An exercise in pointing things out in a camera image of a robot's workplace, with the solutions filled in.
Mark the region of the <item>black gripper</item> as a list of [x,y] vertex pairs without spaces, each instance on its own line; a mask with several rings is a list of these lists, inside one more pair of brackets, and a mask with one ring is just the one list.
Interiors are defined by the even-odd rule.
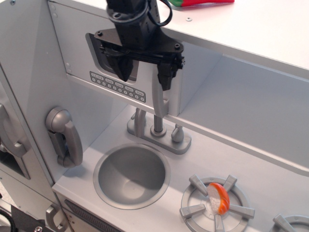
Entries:
[[106,57],[113,72],[126,82],[133,70],[133,60],[158,64],[162,90],[171,88],[178,69],[184,65],[183,45],[167,36],[150,19],[133,24],[116,24],[114,29],[101,29],[94,34],[98,50]]

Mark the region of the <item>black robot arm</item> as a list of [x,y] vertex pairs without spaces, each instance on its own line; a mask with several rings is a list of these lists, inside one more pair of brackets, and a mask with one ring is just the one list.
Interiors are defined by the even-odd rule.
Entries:
[[132,73],[133,61],[155,64],[162,89],[169,90],[184,64],[183,44],[161,29],[171,21],[172,14],[161,22],[155,0],[109,0],[107,14],[115,27],[94,35],[104,61],[125,82]]

